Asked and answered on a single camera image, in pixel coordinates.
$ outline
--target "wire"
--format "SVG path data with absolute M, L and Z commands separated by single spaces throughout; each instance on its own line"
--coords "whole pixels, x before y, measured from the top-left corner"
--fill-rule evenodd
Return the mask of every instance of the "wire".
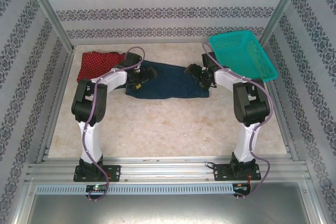
M 145 56 L 146 56 L 146 53 L 145 53 L 145 50 L 143 50 L 141 47 L 131 47 L 130 49 L 128 49 L 128 51 L 126 52 L 125 54 L 125 59 L 126 59 L 126 56 L 127 54 L 132 50 L 132 49 L 135 49 L 135 48 L 139 48 L 142 53 L 143 53 L 143 56 L 142 56 L 142 59 L 137 63 L 137 64 L 134 64 L 132 66 L 129 66 L 129 67 L 125 67 L 125 68 L 121 68 L 121 69 L 114 69 L 113 71 L 110 71 L 104 75 L 102 75 L 95 83 L 94 85 L 94 92 L 93 92 L 93 101 L 92 101 L 92 108 L 91 108 L 91 112 L 90 112 L 90 116 L 88 118 L 88 120 L 85 122 L 85 125 L 84 125 L 84 130 L 83 130 L 83 136 L 82 136 L 82 144 L 83 144 L 83 148 L 86 152 L 86 154 L 88 155 L 89 159 L 91 160 L 91 162 L 104 174 L 105 176 L 105 179 L 106 179 L 106 189 L 105 189 L 105 192 L 97 199 L 94 199 L 95 201 L 98 201 L 98 200 L 101 200 L 105 195 L 106 193 L 108 192 L 109 190 L 109 176 L 107 175 L 107 173 L 103 170 L 103 168 L 101 168 L 97 162 L 92 158 L 92 156 L 90 155 L 89 153 L 89 150 L 87 149 L 86 147 L 86 144 L 85 144 L 85 134 L 86 134 L 86 130 L 87 130 L 87 127 L 88 127 L 88 124 L 90 123 L 90 121 L 92 120 L 92 117 L 93 117 L 93 114 L 94 114 L 94 109 L 96 107 L 96 103 L 97 103 L 97 87 L 98 87 L 98 84 L 106 77 L 110 76 L 111 74 L 113 73 L 116 73 L 116 72 L 120 72 L 120 71 L 125 71 L 125 70 L 129 70 L 129 69 L 132 69 L 132 68 L 136 68 L 136 67 L 139 67 L 140 64 L 144 61 L 145 59 Z M 89 195 L 88 195 L 88 198 L 89 200 L 93 200 L 90 195 L 91 195 L 92 191 L 89 192 Z
M 252 80 L 249 79 L 249 78 L 246 78 L 246 77 L 243 77 L 243 76 L 241 76 L 241 75 L 239 75 L 239 74 L 237 74 L 237 73 L 234 73 L 234 72 L 231 71 L 229 68 L 224 68 L 221 64 L 219 64 L 219 62 L 218 62 L 217 60 L 214 59 L 214 57 L 212 57 L 212 56 L 209 54 L 209 52 L 208 52 L 208 51 L 206 50 L 206 48 L 205 48 L 205 45 L 207 45 L 211 50 L 213 50 L 213 49 L 212 49 L 212 47 L 211 47 L 211 45 L 210 45 L 209 43 L 202 43 L 202 47 L 203 47 L 203 49 L 204 49 L 206 55 L 208 55 L 209 58 L 212 59 L 212 61 L 213 61 L 214 63 L 216 63 L 221 69 L 223 69 L 226 73 L 229 73 L 231 76 L 233 76 L 233 77 L 235 77 L 235 78 L 237 78 L 237 79 L 240 79 L 240 80 L 242 80 L 242 81 L 247 81 L 247 82 L 249 82 L 249 83 L 251 83 L 251 84 L 257 86 L 257 87 L 258 87 L 258 88 L 259 88 L 259 89 L 260 89 L 260 90 L 267 96 L 267 99 L 268 99 L 268 102 L 269 102 L 270 112 L 269 112 L 268 117 L 267 117 L 262 123 L 260 123 L 260 124 L 258 124 L 258 125 L 256 125 L 256 126 L 254 127 L 254 129 L 253 129 L 253 131 L 252 131 L 252 134 L 251 134 L 250 141 L 249 141 L 249 147 L 248 147 L 248 148 L 249 148 L 249 151 L 250 151 L 251 155 L 252 155 L 255 159 L 258 159 L 258 160 L 261 160 L 261 161 L 264 161 L 264 162 L 267 163 L 267 170 L 266 170 L 266 172 L 265 172 L 265 175 L 263 176 L 263 178 L 261 179 L 261 181 L 259 182 L 259 184 L 256 186 L 256 188 L 255 188 L 253 191 L 251 191 L 251 192 L 247 195 L 247 196 L 250 196 L 250 195 L 252 195 L 255 191 L 257 191 L 257 190 L 260 188 L 260 186 L 263 184 L 263 182 L 264 182 L 265 179 L 267 178 L 267 176 L 268 176 L 268 174 L 269 174 L 269 170 L 270 170 L 270 168 L 271 168 L 271 164 L 269 163 L 269 161 L 268 161 L 267 159 L 262 158 L 262 157 L 258 157 L 256 154 L 254 154 L 254 152 L 253 152 L 253 150 L 252 150 L 252 143 L 253 143 L 253 137 L 254 137 L 254 135 L 255 135 L 255 133 L 256 133 L 256 130 L 257 130 L 258 128 L 260 128 L 261 126 L 263 126 L 265 123 L 267 123 L 267 122 L 271 119 L 271 117 L 272 117 L 272 115 L 273 115 L 273 113 L 274 113 L 274 105 L 273 105 L 273 102 L 272 102 L 272 98 L 271 98 L 271 96 L 270 96 L 269 93 L 265 90 L 265 88 L 264 88 L 263 86 L 259 85 L 258 83 L 252 81 Z

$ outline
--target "teal plastic basket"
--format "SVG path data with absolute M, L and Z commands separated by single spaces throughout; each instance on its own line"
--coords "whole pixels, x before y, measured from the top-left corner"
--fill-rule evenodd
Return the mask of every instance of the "teal plastic basket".
M 273 64 L 251 31 L 233 31 L 211 36 L 209 42 L 218 62 L 241 76 L 262 79 L 278 77 Z

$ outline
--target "red fabric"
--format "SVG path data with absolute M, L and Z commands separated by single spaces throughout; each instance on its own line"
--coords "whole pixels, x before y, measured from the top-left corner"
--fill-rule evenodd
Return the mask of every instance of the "red fabric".
M 123 61 L 124 58 L 125 54 L 117 52 L 85 52 L 82 55 L 77 82 L 83 78 L 90 80 L 102 76 Z

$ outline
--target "purple cable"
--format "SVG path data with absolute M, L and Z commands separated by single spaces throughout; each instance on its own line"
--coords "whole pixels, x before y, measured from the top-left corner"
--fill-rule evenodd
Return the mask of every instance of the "purple cable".
M 251 134 L 250 142 L 249 142 L 249 151 L 250 151 L 251 155 L 252 155 L 255 159 L 258 159 L 258 160 L 261 160 L 261 161 L 264 161 L 264 162 L 267 163 L 267 170 L 266 170 L 266 173 L 265 173 L 264 177 L 261 179 L 261 181 L 260 181 L 259 184 L 256 186 L 256 188 L 255 188 L 252 192 L 250 192 L 250 193 L 247 195 L 247 196 L 250 196 L 250 195 L 253 194 L 256 190 L 259 189 L 259 187 L 262 185 L 262 183 L 263 183 L 263 182 L 265 181 L 265 179 L 267 178 L 267 175 L 269 174 L 269 170 L 270 170 L 270 168 L 271 168 L 271 164 L 269 163 L 269 161 L 268 161 L 267 159 L 262 158 L 262 157 L 258 157 L 256 154 L 254 154 L 254 152 L 253 152 L 253 150 L 252 150 L 252 142 L 253 142 L 253 137 L 254 137 L 254 135 L 255 135 L 255 133 L 256 133 L 256 130 L 257 130 L 258 128 L 260 128 L 261 126 L 263 126 L 265 123 L 267 123 L 267 122 L 271 119 L 271 117 L 272 117 L 272 115 L 273 115 L 273 112 L 274 112 L 274 105 L 273 105 L 273 102 L 272 102 L 272 98 L 271 98 L 271 96 L 268 94 L 268 92 L 267 92 L 261 85 L 257 84 L 256 82 L 252 81 L 251 79 L 245 78 L 245 77 L 243 77 L 243 76 L 240 76 L 240 75 L 237 74 L 237 73 L 234 73 L 234 72 L 231 71 L 229 68 L 224 68 L 221 64 L 219 64 L 218 61 L 216 61 L 216 60 L 215 60 L 215 59 L 208 53 L 208 51 L 205 49 L 205 45 L 207 45 L 211 50 L 213 50 L 213 49 L 212 49 L 212 47 L 211 47 L 211 45 L 210 45 L 209 43 L 202 43 L 202 47 L 203 47 L 203 49 L 204 49 L 206 55 L 208 55 L 208 56 L 210 57 L 210 59 L 212 59 L 212 61 L 213 61 L 214 63 L 216 63 L 221 69 L 223 69 L 225 72 L 229 73 L 231 76 L 233 76 L 233 77 L 235 77 L 235 78 L 238 78 L 238 79 L 240 79 L 240 80 L 242 80 L 242 81 L 247 81 L 247 82 L 249 82 L 249 83 L 251 83 L 251 84 L 257 86 L 257 87 L 258 87 L 258 88 L 259 88 L 259 89 L 260 89 L 260 90 L 267 96 L 267 99 L 268 99 L 268 102 L 269 102 L 269 106 L 270 106 L 270 112 L 269 112 L 269 115 L 268 115 L 268 117 L 267 117 L 262 123 L 260 123 L 260 124 L 258 124 L 257 126 L 254 127 L 254 129 L 253 129 L 253 131 L 252 131 L 252 134 Z
M 116 73 L 116 72 L 119 72 L 119 71 L 125 71 L 125 70 L 129 70 L 129 69 L 132 69 L 132 68 L 135 68 L 137 66 L 139 66 L 143 60 L 145 59 L 145 56 L 146 56 L 146 53 L 145 53 L 145 50 L 143 50 L 141 47 L 131 47 L 130 49 L 128 49 L 128 51 L 126 52 L 125 54 L 125 58 L 127 56 L 127 54 L 129 53 L 129 51 L 131 51 L 132 49 L 134 48 L 139 48 L 142 53 L 143 53 L 143 57 L 142 59 L 137 63 L 137 64 L 134 64 L 132 66 L 129 66 L 129 67 L 125 67 L 125 68 L 121 68 L 121 69 L 116 69 L 112 72 L 108 72 L 106 74 L 103 74 L 101 77 L 99 77 L 99 79 L 96 81 L 95 85 L 94 85 L 94 92 L 93 92 L 93 101 L 92 101 L 92 108 L 91 108 L 91 112 L 90 112 L 90 116 L 89 116 L 89 119 L 85 122 L 85 125 L 84 125 L 84 129 L 83 129 L 83 136 L 82 136 L 82 144 L 83 144 L 83 148 L 86 152 L 86 154 L 88 155 L 89 159 L 91 160 L 91 162 L 104 174 L 105 176 L 105 179 L 106 179 L 106 189 L 105 189 L 105 192 L 97 199 L 95 199 L 95 201 L 98 201 L 100 199 L 102 199 L 106 193 L 108 192 L 109 190 L 109 176 L 107 175 L 107 173 L 103 170 L 103 168 L 101 168 L 97 162 L 92 158 L 92 156 L 90 155 L 89 153 L 89 150 L 87 149 L 86 147 L 86 144 L 85 144 L 85 134 L 86 134 L 86 130 L 87 130 L 87 127 L 88 127 L 88 124 L 90 123 L 90 121 L 92 120 L 92 117 L 93 117 L 93 113 L 94 113 L 94 109 L 96 107 L 96 98 L 97 98 L 97 87 L 98 87 L 98 84 L 104 79 L 106 78 L 107 76 L 113 74 L 113 73 Z M 91 195 L 92 191 L 89 192 L 89 195 L 88 195 L 88 198 L 89 200 L 91 201 Z

